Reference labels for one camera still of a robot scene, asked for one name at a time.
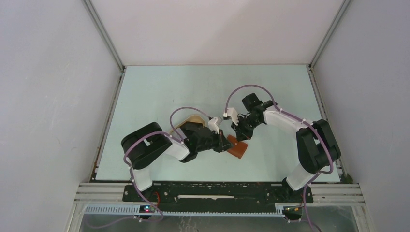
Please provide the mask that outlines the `brown leather card holder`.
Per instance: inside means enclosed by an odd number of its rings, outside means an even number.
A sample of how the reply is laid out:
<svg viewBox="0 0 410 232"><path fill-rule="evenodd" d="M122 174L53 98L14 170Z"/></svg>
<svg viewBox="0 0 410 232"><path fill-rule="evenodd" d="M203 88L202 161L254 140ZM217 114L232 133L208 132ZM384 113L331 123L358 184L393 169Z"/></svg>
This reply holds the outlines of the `brown leather card holder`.
<svg viewBox="0 0 410 232"><path fill-rule="evenodd" d="M241 159L248 148L248 144L237 141L237 139L232 135L228 135L227 140L233 145L227 150L227 152L234 157Z"/></svg>

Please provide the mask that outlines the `beige card tray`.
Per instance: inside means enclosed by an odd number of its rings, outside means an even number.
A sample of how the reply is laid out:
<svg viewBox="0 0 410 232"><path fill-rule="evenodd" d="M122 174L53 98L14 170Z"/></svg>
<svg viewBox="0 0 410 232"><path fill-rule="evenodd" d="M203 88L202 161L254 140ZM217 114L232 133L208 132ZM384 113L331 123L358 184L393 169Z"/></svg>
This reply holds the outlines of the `beige card tray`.
<svg viewBox="0 0 410 232"><path fill-rule="evenodd" d="M184 119L183 121L181 121L179 124L177 124L176 126L174 126L175 129L180 128L184 123L186 122L193 122L193 123L199 123L202 126L206 126L206 122L204 121L204 119L200 116L200 115L191 115L188 118Z"/></svg>

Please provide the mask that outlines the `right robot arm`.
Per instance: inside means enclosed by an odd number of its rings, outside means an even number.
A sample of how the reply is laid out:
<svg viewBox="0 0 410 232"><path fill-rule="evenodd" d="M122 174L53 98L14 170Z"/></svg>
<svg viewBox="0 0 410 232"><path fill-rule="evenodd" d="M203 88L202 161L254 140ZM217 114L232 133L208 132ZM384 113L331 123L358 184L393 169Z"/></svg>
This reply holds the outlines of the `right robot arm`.
<svg viewBox="0 0 410 232"><path fill-rule="evenodd" d="M261 101L255 93L244 97L242 103L246 114L240 114L232 107L227 107L223 114L224 118L231 119L238 141L250 140L254 129L261 124L275 126L296 140L299 164L283 180L281 195L285 201L298 199L300 189L323 173L324 167L329 167L328 173L333 171L333 163L340 158L341 152L326 120L297 117L273 100Z"/></svg>

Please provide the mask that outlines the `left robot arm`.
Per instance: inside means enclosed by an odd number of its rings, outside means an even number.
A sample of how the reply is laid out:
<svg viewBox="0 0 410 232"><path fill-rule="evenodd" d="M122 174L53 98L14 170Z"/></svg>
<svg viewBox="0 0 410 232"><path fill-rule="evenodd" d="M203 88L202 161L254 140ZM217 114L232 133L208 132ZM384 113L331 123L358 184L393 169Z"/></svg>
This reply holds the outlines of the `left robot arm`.
<svg viewBox="0 0 410 232"><path fill-rule="evenodd" d="M186 163L197 158L198 153L213 150L221 153L233 144L224 136L223 130L211 130L197 122L184 122L174 135L162 130L152 122L124 137L121 141L124 162L129 166L131 180L136 184L134 195L148 201L153 195L149 165L162 154L170 155Z"/></svg>

